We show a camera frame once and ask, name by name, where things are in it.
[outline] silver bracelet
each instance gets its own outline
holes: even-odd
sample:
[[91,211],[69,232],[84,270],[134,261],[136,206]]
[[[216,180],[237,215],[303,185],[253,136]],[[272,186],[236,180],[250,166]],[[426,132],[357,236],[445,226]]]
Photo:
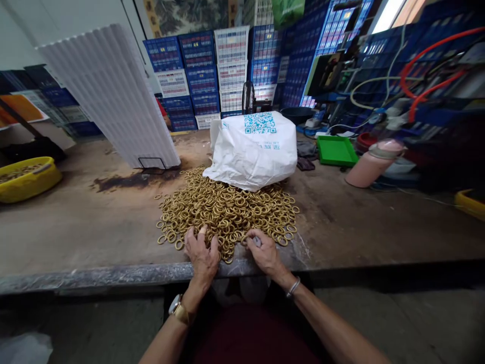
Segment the silver bracelet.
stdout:
[[293,292],[295,291],[295,289],[300,285],[300,277],[297,277],[297,281],[295,282],[295,284],[292,286],[292,288],[288,291],[288,293],[286,294],[286,298],[291,298],[293,296]]

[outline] person's left hand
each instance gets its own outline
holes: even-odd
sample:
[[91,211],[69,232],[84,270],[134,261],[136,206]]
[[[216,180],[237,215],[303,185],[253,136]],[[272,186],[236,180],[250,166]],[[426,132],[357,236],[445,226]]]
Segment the person's left hand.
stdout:
[[192,281],[202,288],[205,294],[219,268],[219,241],[214,235],[210,249],[206,248],[205,237],[207,225],[204,225],[198,233],[197,238],[193,235],[193,226],[185,234],[184,253],[188,255],[193,266]]

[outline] hand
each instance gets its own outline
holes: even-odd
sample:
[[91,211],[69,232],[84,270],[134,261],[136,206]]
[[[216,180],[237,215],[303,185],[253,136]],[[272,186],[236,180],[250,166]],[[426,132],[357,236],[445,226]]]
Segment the hand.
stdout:
[[193,226],[184,237],[184,253],[193,266],[193,278],[185,292],[182,303],[189,312],[195,312],[200,300],[205,296],[219,268],[219,241],[214,235],[210,249],[206,248],[207,225],[204,225],[197,238],[193,235]]
[[[254,260],[258,267],[269,278],[278,283],[285,291],[289,291],[296,282],[295,276],[284,266],[279,258],[276,244],[269,236],[259,229],[251,229],[247,232],[246,249],[251,250]],[[261,247],[258,248],[254,243],[254,237],[261,240]]]

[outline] yellow container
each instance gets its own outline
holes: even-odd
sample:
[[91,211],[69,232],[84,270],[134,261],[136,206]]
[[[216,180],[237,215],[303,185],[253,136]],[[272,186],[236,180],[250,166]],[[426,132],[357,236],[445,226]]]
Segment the yellow container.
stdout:
[[47,191],[62,179],[62,173],[56,168],[54,159],[51,157],[32,158],[10,164],[0,168],[0,175],[36,164],[42,164],[42,166],[30,173],[0,184],[0,202],[14,203],[27,200]]
[[466,193],[471,190],[463,190],[455,195],[456,208],[485,221],[485,204],[469,198]]

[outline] gray rag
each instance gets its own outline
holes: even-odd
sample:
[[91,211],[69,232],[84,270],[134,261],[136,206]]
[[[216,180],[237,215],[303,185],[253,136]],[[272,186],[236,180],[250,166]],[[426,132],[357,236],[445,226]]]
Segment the gray rag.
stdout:
[[312,157],[317,154],[317,146],[312,142],[297,142],[299,157]]

